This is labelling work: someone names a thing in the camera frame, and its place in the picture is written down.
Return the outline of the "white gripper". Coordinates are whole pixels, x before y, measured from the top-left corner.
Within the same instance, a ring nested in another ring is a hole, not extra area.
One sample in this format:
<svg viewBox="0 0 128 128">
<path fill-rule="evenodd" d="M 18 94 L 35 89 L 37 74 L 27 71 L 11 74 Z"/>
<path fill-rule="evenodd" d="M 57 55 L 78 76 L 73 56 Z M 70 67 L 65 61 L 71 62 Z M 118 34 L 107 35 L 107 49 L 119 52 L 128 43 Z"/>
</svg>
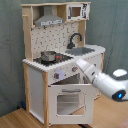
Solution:
<svg viewBox="0 0 128 128">
<path fill-rule="evenodd" d="M 93 64 L 90 64 L 83 59 L 77 60 L 76 64 L 80 68 L 80 70 L 84 73 L 84 75 L 86 76 L 89 82 L 92 82 L 95 76 L 101 72 L 100 69 L 98 69 Z"/>
</svg>

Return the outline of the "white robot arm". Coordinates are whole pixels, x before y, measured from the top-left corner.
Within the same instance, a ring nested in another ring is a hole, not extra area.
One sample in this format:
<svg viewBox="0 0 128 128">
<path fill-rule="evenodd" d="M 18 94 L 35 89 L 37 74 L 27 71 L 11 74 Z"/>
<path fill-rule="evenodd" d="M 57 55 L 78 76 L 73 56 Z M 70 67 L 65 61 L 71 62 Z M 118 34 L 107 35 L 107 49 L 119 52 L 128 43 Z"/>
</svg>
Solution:
<svg viewBox="0 0 128 128">
<path fill-rule="evenodd" d="M 104 95 L 117 102 L 128 101 L 128 72 L 126 70 L 117 69 L 112 75 L 107 75 L 83 59 L 77 60 L 76 64 L 88 82 Z"/>
</svg>

